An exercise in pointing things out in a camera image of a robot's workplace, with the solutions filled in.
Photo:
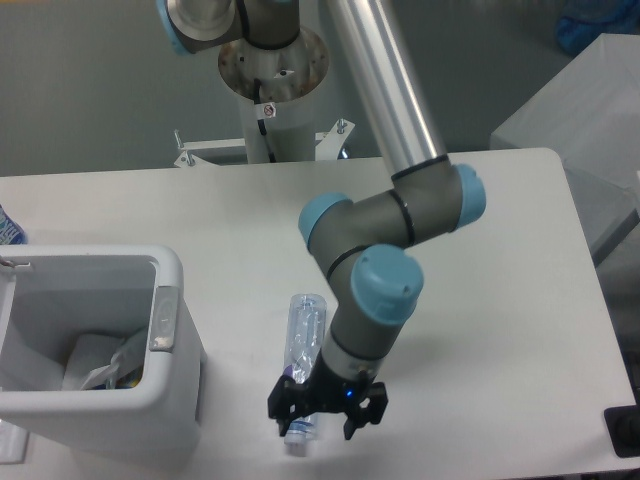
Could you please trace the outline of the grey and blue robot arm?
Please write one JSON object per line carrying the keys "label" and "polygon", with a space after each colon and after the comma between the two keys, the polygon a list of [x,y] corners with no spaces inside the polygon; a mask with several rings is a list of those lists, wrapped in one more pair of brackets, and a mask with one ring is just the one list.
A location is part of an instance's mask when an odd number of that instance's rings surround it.
{"label": "grey and blue robot arm", "polygon": [[[217,48],[218,71],[240,104],[251,163],[315,156],[309,98],[326,77],[323,40],[300,20],[296,1],[160,1],[172,47]],[[388,396],[377,378],[424,277],[407,249],[478,220],[486,193],[475,170],[450,162],[396,32],[387,1],[331,1],[330,18],[391,177],[361,201],[326,193],[302,209],[305,245],[338,307],[312,358],[293,364],[268,397],[268,415],[288,442],[307,439],[316,413],[344,414],[343,433],[378,424]]]}

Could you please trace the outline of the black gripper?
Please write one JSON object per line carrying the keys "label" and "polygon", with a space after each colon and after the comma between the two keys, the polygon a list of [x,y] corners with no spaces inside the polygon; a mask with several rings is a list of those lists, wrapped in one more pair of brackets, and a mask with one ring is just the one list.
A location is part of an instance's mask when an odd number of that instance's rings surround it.
{"label": "black gripper", "polygon": [[268,417],[275,420],[284,437],[291,424],[313,413],[344,413],[343,434],[351,440],[367,424],[378,425],[389,399],[383,382],[373,383],[365,368],[348,368],[337,373],[320,352],[304,383],[281,375],[267,399]]}

